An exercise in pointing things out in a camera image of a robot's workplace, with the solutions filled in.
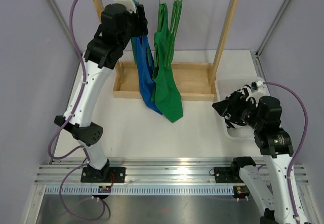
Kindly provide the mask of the blue tank top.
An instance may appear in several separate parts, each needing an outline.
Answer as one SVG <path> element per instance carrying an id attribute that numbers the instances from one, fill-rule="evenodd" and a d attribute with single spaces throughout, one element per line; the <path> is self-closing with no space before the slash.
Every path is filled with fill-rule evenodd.
<path id="1" fill-rule="evenodd" d="M 152 79 L 154 70 L 154 58 L 148 42 L 148 37 L 142 35 L 131 39 L 134 62 L 137 66 L 139 91 L 145 105 L 162 115 L 155 102 L 151 100 L 155 90 L 155 82 Z"/>

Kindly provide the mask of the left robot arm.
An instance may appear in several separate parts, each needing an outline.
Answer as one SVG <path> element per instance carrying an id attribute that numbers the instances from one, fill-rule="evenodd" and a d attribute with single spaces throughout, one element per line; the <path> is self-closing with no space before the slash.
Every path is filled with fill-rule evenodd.
<path id="1" fill-rule="evenodd" d="M 74 97 L 76 109 L 68 109 L 55 117 L 55 124 L 68 131 L 88 156 L 89 164 L 83 167 L 81 182 L 111 182 L 114 171 L 99 142 L 103 128 L 92 122 L 92 115 L 101 89 L 131 38 L 148 34 L 143 5 L 135 5 L 134 12 L 122 4 L 109 4 L 101 13 L 101 24 L 84 53 L 85 72 L 78 85 L 83 91 L 81 99 Z"/>

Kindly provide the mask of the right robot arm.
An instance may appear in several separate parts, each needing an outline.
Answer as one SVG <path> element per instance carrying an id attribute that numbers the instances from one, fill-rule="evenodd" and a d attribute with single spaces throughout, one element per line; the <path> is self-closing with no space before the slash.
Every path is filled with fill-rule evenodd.
<path id="1" fill-rule="evenodd" d="M 260 223 L 309 223 L 304 212 L 295 180 L 292 140 L 281 125 L 282 107 L 272 96 L 262 96 L 252 103 L 239 91 L 213 109 L 229 122 L 245 124 L 254 130 L 254 142 L 263 156 L 272 188 L 259 175 L 251 157 L 236 157 L 230 168 L 234 181 L 243 181 L 260 212 Z"/>

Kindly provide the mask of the green hanger of blue top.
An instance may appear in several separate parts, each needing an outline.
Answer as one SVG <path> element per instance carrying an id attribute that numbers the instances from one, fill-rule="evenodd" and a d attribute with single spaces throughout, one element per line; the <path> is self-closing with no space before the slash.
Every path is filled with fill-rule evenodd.
<path id="1" fill-rule="evenodd" d="M 149 62 L 149 65 L 152 66 L 153 63 L 152 63 L 151 57 L 150 57 L 150 55 L 149 55 L 149 52 L 147 52 L 147 54 L 148 54 L 148 62 Z"/>

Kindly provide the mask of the green tank top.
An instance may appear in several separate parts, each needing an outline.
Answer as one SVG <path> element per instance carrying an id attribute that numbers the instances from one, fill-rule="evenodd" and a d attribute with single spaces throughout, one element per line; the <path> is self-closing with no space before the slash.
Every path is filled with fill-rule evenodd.
<path id="1" fill-rule="evenodd" d="M 151 100 L 155 102 L 157 108 L 172 123 L 183 117 L 183 106 L 180 92 L 176 86 L 172 65 L 165 67 L 167 51 L 162 55 L 162 48 L 159 50 L 160 59 L 157 68 L 153 70 L 153 80 L 155 90 Z"/>

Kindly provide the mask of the black white striped tank top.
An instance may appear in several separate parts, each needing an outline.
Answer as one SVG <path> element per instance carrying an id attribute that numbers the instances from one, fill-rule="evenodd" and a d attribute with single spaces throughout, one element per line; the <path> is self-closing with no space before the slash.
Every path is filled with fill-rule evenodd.
<path id="1" fill-rule="evenodd" d="M 237 90 L 237 92 L 240 92 L 243 95 L 243 98 L 245 100 L 248 100 L 250 95 L 252 94 L 252 88 L 250 84 L 244 85 L 241 89 Z M 241 128 L 243 126 L 246 126 L 246 124 L 240 120 L 235 119 L 234 116 L 231 116 L 230 114 L 225 115 L 225 123 L 227 128 Z"/>

